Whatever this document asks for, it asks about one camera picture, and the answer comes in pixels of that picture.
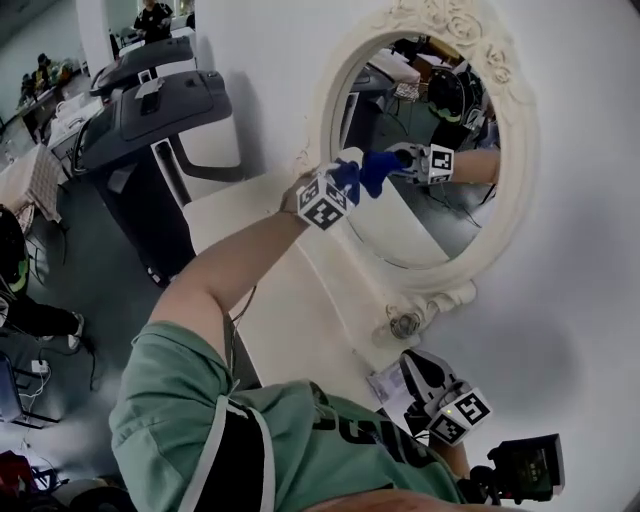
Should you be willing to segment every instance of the chair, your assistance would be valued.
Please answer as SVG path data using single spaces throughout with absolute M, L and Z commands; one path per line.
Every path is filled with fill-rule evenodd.
M 22 409 L 22 402 L 20 401 L 18 389 L 27 389 L 29 386 L 17 384 L 16 374 L 23 375 L 31 379 L 37 379 L 38 381 L 41 379 L 40 375 L 14 368 L 9 357 L 5 353 L 0 352 L 0 421 L 36 430 L 42 430 L 43 427 L 39 425 L 29 425 L 28 423 L 19 421 L 19 419 L 26 416 L 28 418 L 35 418 L 48 423 L 59 423 L 58 420 L 40 416 L 39 414 L 33 414 Z

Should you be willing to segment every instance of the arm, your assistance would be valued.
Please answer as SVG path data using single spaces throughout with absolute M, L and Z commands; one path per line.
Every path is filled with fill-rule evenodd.
M 160 21 L 160 26 L 169 28 L 171 26 L 171 16 L 173 15 L 173 11 L 167 4 L 160 4 L 160 9 L 162 9 L 162 12 L 165 14 L 165 16 Z
M 454 183 L 498 183 L 500 176 L 500 151 L 474 149 L 456 153 Z
M 209 247 L 171 283 L 150 321 L 181 325 L 207 341 L 224 359 L 223 315 L 228 313 L 304 232 L 292 213 L 299 180 L 285 193 L 282 212 Z
M 464 444 L 449 446 L 434 435 L 429 436 L 429 448 L 436 452 L 448 464 L 451 472 L 460 478 L 469 478 L 471 468 L 467 460 Z

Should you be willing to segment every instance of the paper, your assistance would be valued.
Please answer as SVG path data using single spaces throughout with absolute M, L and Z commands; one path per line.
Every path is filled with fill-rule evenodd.
M 147 96 L 149 94 L 153 94 L 154 92 L 158 92 L 160 90 L 160 88 L 162 87 L 162 84 L 164 84 L 164 78 L 162 78 L 162 77 L 154 78 L 153 80 L 150 80 L 149 82 L 145 82 L 138 89 L 138 92 L 136 93 L 136 99 L 139 100 L 139 99 L 144 98 L 145 96 Z
M 400 362 L 396 361 L 380 373 L 367 377 L 367 380 L 382 403 L 382 407 L 389 419 L 407 434 L 412 435 L 404 418 L 404 413 L 407 412 L 407 409 L 415 400 L 407 389 Z

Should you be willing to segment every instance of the floor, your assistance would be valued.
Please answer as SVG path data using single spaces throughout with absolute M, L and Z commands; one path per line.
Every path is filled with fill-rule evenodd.
M 33 412 L 61 421 L 41 431 L 0 424 L 0 451 L 26 454 L 36 466 L 51 463 L 64 477 L 77 479 L 117 472 L 107 419 L 129 359 L 131 340 L 145 324 L 162 290 L 149 279 L 93 188 L 83 182 L 65 187 L 69 194 L 60 191 L 59 211 L 70 228 L 66 263 L 62 264 L 60 231 L 38 217 L 30 239 L 44 248 L 37 256 L 44 286 L 31 276 L 29 295 L 85 316 L 86 333 L 97 351 L 95 391 L 89 390 L 92 358 L 88 353 L 82 350 L 65 357 L 46 352 L 52 377 L 35 400 Z M 28 246 L 35 253 L 33 246 Z M 56 338 L 46 346 L 68 351 L 65 338 Z M 29 369 L 38 345 L 32 338 L 11 334 L 0 338 L 0 350 L 9 355 L 14 366 Z M 236 377 L 242 388 L 257 385 L 241 343 Z M 35 382 L 30 392 L 38 387 Z M 25 407 L 29 402 L 23 400 Z M 25 437 L 30 449 L 25 448 Z
M 396 106 L 392 105 L 390 110 L 395 113 Z M 426 104 L 416 102 L 411 107 L 403 102 L 397 119 L 388 114 L 378 118 L 372 149 L 385 151 L 393 144 L 407 141 L 428 145 L 438 123 L 439 120 Z M 409 208 L 450 258 L 462 254 L 479 233 L 481 228 L 478 226 L 483 226 L 491 218 L 493 203 L 489 201 L 480 206 L 490 188 L 486 185 L 448 183 L 432 186 L 428 188 L 432 196 L 429 197 L 426 188 L 416 187 L 402 178 L 390 179 Z

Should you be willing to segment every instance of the strap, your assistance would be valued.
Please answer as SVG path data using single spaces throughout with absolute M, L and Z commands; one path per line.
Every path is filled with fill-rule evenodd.
M 220 396 L 209 437 L 178 512 L 272 512 L 275 465 L 269 428 L 258 411 Z

